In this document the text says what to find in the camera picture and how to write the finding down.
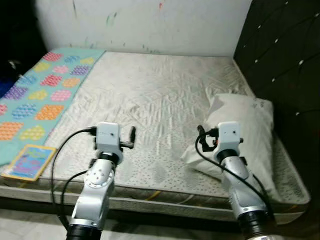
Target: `cable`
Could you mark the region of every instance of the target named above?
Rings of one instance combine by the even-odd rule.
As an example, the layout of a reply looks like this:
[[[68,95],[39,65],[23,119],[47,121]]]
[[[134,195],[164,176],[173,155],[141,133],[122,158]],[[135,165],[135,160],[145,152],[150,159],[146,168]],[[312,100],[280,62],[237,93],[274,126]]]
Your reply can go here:
[[[243,179],[242,177],[238,176],[237,174],[233,173],[232,171],[230,171],[228,168],[220,165],[219,163],[216,163],[215,161],[212,161],[210,158],[204,156],[200,151],[199,151],[199,148],[198,148],[198,143],[199,143],[199,140],[200,138],[203,136],[203,135],[209,135],[208,132],[204,133],[204,134],[200,134],[196,140],[195,140],[195,150],[196,152],[206,161],[212,163],[213,165],[219,167],[220,169],[226,171],[227,173],[231,174],[232,176],[234,176],[236,179],[238,179],[239,181],[241,181],[243,184],[245,184],[248,188],[250,188],[255,194],[257,194],[259,196],[259,198],[264,202],[266,208],[267,208],[267,211],[268,211],[268,215],[274,220],[275,216],[273,215],[273,210],[270,206],[270,203],[269,201],[258,191],[255,189],[254,186],[252,186],[250,183],[248,183],[245,179]],[[262,191],[264,191],[266,193],[266,190],[265,188],[263,187],[263,185],[261,184],[262,186]]]
[[[52,161],[52,168],[51,168],[51,176],[50,176],[50,186],[51,186],[51,200],[52,200],[52,205],[53,208],[56,211],[56,215],[59,218],[60,222],[62,223],[62,225],[64,226],[64,228],[67,230],[68,229],[68,223],[65,222],[63,220],[63,218],[60,215],[60,210],[58,209],[58,206],[56,204],[56,199],[55,199],[55,193],[54,193],[54,170],[55,170],[55,163],[56,163],[56,159],[61,151],[61,149],[64,147],[64,145],[69,141],[69,139],[71,139],[73,136],[79,134],[79,133],[90,133],[90,134],[94,134],[95,131],[97,131],[96,127],[90,127],[90,128],[86,128],[86,129],[82,129],[79,131],[76,131],[74,133],[72,133],[70,136],[67,137],[66,140],[64,140],[64,142],[61,144],[61,146],[59,147],[58,151],[56,152],[53,161]]]
[[[63,222],[67,224],[67,226],[69,226],[69,221],[68,221],[68,219],[66,217],[66,213],[65,213],[65,192],[67,190],[68,184],[72,181],[72,179],[74,179],[82,174],[85,174],[86,172],[87,172],[87,170],[73,175],[72,177],[70,177],[66,181],[66,183],[63,186],[62,193],[60,195],[60,217],[61,217],[61,219],[63,219]]]
[[[271,204],[270,204],[270,200],[269,200],[269,196],[268,196],[268,193],[265,189],[265,186],[262,184],[262,182],[259,180],[259,178],[252,174],[253,175],[253,178],[257,181],[257,183],[259,184],[261,190],[262,190],[262,193],[263,193],[263,196],[264,196],[264,203],[266,205],[266,208],[268,209],[268,215],[273,219],[275,220],[275,215],[274,215],[274,211],[271,207]]]

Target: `tile floor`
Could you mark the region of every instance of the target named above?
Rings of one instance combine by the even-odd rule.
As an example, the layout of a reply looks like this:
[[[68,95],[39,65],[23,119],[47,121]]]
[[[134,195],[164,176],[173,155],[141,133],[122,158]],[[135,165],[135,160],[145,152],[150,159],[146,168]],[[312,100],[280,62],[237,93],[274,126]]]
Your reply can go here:
[[[0,209],[2,240],[64,240],[66,231],[52,214]],[[107,220],[102,240],[243,240],[239,234],[137,225]]]

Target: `book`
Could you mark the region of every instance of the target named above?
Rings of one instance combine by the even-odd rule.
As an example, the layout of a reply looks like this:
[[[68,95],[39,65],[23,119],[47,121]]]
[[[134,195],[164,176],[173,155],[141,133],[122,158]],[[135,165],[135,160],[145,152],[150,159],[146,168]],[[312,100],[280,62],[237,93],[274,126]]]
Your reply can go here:
[[[56,148],[27,144],[1,176],[36,181],[56,152]]]

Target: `pillow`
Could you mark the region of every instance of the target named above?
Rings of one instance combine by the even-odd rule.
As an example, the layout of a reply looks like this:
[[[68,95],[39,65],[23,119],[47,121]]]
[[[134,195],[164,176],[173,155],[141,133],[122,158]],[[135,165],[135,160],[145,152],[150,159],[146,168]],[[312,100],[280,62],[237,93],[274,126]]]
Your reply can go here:
[[[269,196],[273,200],[281,201],[273,182],[272,130],[274,120],[272,103],[268,100],[230,93],[217,94],[210,103],[211,107],[203,125],[204,129],[214,128],[220,122],[237,121],[240,124],[240,136],[244,140],[239,145],[240,156],[245,157],[248,168],[260,179]],[[212,152],[204,152],[203,154],[213,160]],[[198,155],[194,144],[186,149],[181,159],[189,167],[200,172],[217,179],[223,177],[219,167]]]

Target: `white wall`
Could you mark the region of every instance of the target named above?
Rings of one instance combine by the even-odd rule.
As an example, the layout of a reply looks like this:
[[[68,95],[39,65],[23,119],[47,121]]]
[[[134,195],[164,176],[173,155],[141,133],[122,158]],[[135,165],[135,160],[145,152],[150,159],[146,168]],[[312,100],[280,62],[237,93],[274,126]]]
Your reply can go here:
[[[232,56],[251,0],[36,0],[47,48]]]

